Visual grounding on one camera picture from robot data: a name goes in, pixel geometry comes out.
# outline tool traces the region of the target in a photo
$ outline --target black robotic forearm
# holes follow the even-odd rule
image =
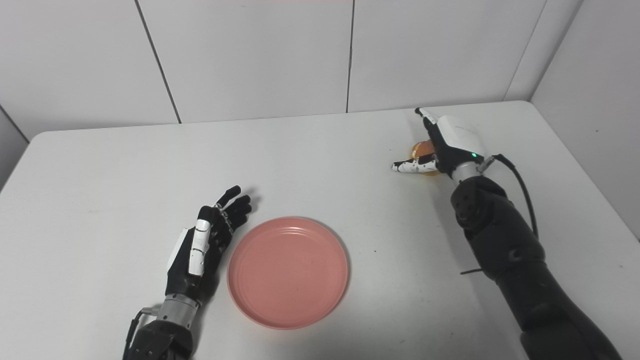
[[[621,359],[554,279],[542,245],[498,184],[470,177],[458,185],[451,204],[480,267],[522,329],[520,341],[530,359]]]

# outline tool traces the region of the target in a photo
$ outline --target robot finger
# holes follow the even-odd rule
[[[416,108],[415,113],[422,117],[422,123],[426,129],[438,123],[438,117],[423,108]]]
[[[237,198],[231,205],[227,206],[225,212],[227,214],[232,214],[237,211],[238,208],[242,208],[245,205],[248,205],[251,202],[251,197],[249,195],[243,195]]]
[[[391,170],[397,172],[420,173],[438,171],[434,154],[420,156],[415,159],[397,161],[391,166]]]
[[[247,221],[246,214],[247,213],[236,213],[229,216],[229,222],[231,223],[231,229],[233,231],[235,231],[238,227],[241,227],[242,225],[244,225],[244,223],[246,223]]]
[[[229,200],[231,200],[234,197],[240,195],[241,191],[242,191],[242,189],[240,189],[240,186],[238,186],[238,185],[235,185],[234,187],[230,188],[229,190],[227,190],[225,192],[224,195],[222,195],[220,200],[217,201],[217,203],[216,203],[217,207],[224,208],[227,205],[227,203],[229,202]]]
[[[249,214],[252,210],[252,207],[250,204],[240,204],[238,206],[234,206],[232,209],[227,209],[227,216],[229,218],[233,217],[236,214]]]

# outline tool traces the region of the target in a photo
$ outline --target plate rim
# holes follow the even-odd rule
[[[281,220],[287,220],[287,219],[293,219],[293,220],[302,220],[305,222],[310,222],[313,223],[315,225],[318,225],[320,227],[322,227],[324,230],[326,230],[332,237],[332,240],[334,240],[336,242],[336,244],[339,246],[339,249],[341,250],[341,257],[340,257],[340,262],[344,263],[344,277],[343,279],[341,279],[341,284],[340,284],[340,296],[338,296],[335,300],[335,302],[333,304],[331,304],[331,307],[329,308],[329,310],[327,310],[327,312],[320,318],[315,319],[311,322],[307,322],[307,323],[303,323],[302,325],[294,325],[294,326],[274,326],[274,325],[270,325],[268,323],[263,323],[258,321],[257,319],[254,319],[252,316],[250,316],[249,314],[246,313],[246,311],[243,309],[242,306],[240,306],[238,304],[238,300],[236,300],[236,297],[234,296],[234,292],[232,291],[232,285],[231,285],[231,264],[237,254],[237,250],[240,246],[240,244],[242,244],[242,241],[251,233],[253,232],[255,229],[257,229],[260,226],[263,226],[265,224],[268,224],[270,222],[274,222],[274,221],[281,221]],[[233,252],[231,253],[231,256],[229,257],[229,263],[227,266],[227,291],[229,292],[229,295],[231,297],[231,300],[234,302],[234,305],[236,305],[236,308],[238,310],[240,310],[240,312],[245,315],[245,317],[249,318],[251,321],[270,328],[270,329],[275,329],[275,330],[294,330],[294,329],[300,329],[302,327],[306,327],[309,325],[312,325],[320,320],[322,320],[323,318],[325,318],[327,315],[329,315],[334,309],[335,307],[340,303],[340,301],[342,300],[342,297],[344,296],[344,293],[346,292],[346,288],[347,288],[347,283],[349,282],[349,262],[347,260],[347,254],[346,251],[344,250],[344,246],[342,246],[342,242],[338,239],[338,237],[333,233],[333,231],[329,230],[329,228],[327,228],[325,225],[323,225],[322,223],[312,220],[310,218],[305,218],[305,217],[278,217],[278,218],[272,218],[269,219],[265,222],[262,222],[258,225],[256,225],[255,227],[253,227],[251,230],[249,230],[238,242],[238,244],[236,245],[236,247],[234,248]]]

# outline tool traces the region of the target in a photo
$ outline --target pink plate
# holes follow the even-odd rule
[[[254,227],[229,263],[227,282],[236,306],[273,329],[297,329],[325,317],[347,284],[344,249],[322,225],[277,218]]]

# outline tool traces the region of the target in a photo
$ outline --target white wall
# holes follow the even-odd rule
[[[28,138],[176,123],[133,0],[0,2],[0,104]]]
[[[640,237],[638,14],[638,0],[584,0],[532,101]]]
[[[357,0],[349,111],[528,100],[577,3]]]
[[[351,1],[141,7],[183,122],[345,112]]]
[[[0,190],[26,147],[27,141],[0,110]]]

